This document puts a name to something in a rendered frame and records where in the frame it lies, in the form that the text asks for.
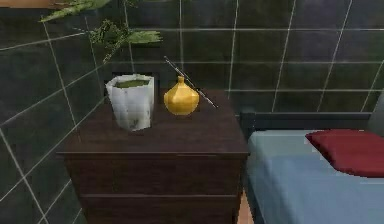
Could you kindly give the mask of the light brown wooden board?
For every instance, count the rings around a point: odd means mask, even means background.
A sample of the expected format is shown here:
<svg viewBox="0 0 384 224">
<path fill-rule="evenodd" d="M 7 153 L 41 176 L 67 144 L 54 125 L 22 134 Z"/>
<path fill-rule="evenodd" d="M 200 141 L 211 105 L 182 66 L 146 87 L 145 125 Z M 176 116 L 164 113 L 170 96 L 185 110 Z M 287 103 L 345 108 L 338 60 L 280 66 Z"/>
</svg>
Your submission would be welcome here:
<svg viewBox="0 0 384 224">
<path fill-rule="evenodd" d="M 66 0 L 0 0 L 3 8 L 55 8 L 65 4 Z"/>
</svg>

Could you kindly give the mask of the dark brown chest of drawers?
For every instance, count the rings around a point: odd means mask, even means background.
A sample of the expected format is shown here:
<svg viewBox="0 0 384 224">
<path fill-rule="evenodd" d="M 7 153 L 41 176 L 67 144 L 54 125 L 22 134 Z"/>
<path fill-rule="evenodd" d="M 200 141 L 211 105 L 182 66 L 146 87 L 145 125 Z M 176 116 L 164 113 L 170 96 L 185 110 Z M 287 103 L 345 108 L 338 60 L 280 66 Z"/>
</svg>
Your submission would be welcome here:
<svg viewBox="0 0 384 224">
<path fill-rule="evenodd" d="M 155 95 L 150 127 L 120 128 L 105 101 L 64 142 L 87 224 L 237 224 L 249 155 L 223 90 L 187 116 Z"/>
</svg>

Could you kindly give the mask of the green house plant white pot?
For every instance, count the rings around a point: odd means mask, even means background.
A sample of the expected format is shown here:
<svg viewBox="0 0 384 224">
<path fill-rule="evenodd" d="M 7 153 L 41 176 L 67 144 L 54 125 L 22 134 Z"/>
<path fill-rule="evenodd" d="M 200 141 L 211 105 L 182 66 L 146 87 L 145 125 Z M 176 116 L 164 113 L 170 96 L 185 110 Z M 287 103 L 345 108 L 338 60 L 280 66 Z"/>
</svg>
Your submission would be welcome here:
<svg viewBox="0 0 384 224">
<path fill-rule="evenodd" d="M 84 11 L 106 7 L 112 0 L 69 0 L 54 12 L 42 16 L 40 23 L 80 14 Z M 90 42 L 105 51 L 102 62 L 106 64 L 123 47 L 138 44 L 152 44 L 162 41 L 159 31 L 133 29 L 127 20 L 117 24 L 104 19 L 101 24 L 88 31 Z M 154 108 L 154 78 L 133 73 L 118 75 L 105 84 L 117 125 L 125 130 L 138 131 L 151 126 Z"/>
</svg>

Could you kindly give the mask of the grey pillow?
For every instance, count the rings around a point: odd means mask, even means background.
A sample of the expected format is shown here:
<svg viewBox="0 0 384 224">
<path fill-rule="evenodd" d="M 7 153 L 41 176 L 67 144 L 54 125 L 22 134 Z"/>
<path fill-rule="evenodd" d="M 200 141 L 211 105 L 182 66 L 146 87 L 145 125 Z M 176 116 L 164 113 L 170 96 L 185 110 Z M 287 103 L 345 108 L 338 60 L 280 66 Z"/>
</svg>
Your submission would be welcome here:
<svg viewBox="0 0 384 224">
<path fill-rule="evenodd" d="M 378 98 L 375 109 L 368 120 L 367 129 L 384 137 L 384 92 Z"/>
</svg>

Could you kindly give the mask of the yellow round vase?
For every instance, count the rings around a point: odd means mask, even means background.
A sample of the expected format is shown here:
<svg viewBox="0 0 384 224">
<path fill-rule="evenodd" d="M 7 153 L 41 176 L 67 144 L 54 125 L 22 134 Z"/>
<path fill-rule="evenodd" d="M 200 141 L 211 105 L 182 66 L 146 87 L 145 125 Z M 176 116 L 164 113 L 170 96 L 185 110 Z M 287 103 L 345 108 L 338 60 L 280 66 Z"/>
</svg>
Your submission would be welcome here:
<svg viewBox="0 0 384 224">
<path fill-rule="evenodd" d="M 185 83 L 183 76 L 177 77 L 177 83 L 163 96 L 167 110 L 179 116 L 189 115 L 199 104 L 199 94 Z"/>
</svg>

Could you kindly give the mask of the red pillow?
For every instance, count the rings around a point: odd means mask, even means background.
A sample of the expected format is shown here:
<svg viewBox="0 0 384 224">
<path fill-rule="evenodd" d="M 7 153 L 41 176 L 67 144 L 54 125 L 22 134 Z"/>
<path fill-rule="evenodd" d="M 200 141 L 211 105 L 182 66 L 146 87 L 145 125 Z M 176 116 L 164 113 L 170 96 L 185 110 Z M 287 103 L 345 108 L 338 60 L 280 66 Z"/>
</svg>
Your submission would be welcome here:
<svg viewBox="0 0 384 224">
<path fill-rule="evenodd" d="M 369 131 L 329 129 L 310 132 L 307 140 L 337 171 L 384 178 L 384 138 Z"/>
</svg>

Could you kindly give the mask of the thin grey rod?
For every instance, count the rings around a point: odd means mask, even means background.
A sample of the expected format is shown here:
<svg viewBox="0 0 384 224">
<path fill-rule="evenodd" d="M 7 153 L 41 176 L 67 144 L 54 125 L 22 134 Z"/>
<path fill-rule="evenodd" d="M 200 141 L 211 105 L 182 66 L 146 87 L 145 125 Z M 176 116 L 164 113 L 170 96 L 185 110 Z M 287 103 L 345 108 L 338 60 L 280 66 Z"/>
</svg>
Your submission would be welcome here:
<svg viewBox="0 0 384 224">
<path fill-rule="evenodd" d="M 178 74 L 184 77 L 184 79 L 191 85 L 191 87 L 198 92 L 200 96 L 202 96 L 209 104 L 211 104 L 214 108 L 218 108 L 216 105 L 200 88 L 196 87 L 190 77 L 179 67 L 176 66 L 167 56 L 163 56 L 164 60 L 167 64 L 169 64 Z"/>
</svg>

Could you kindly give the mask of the blue bed dark frame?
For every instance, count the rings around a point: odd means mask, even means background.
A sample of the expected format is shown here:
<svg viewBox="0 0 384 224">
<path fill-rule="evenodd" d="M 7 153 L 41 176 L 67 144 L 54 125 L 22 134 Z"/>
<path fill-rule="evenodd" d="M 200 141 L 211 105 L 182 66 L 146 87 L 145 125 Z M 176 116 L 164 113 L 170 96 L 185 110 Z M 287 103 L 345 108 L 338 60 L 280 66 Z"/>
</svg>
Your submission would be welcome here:
<svg viewBox="0 0 384 224">
<path fill-rule="evenodd" d="M 384 224 L 384 178 L 335 170 L 305 137 L 329 129 L 369 131 L 370 116 L 241 113 L 250 151 L 244 187 L 254 224 Z"/>
</svg>

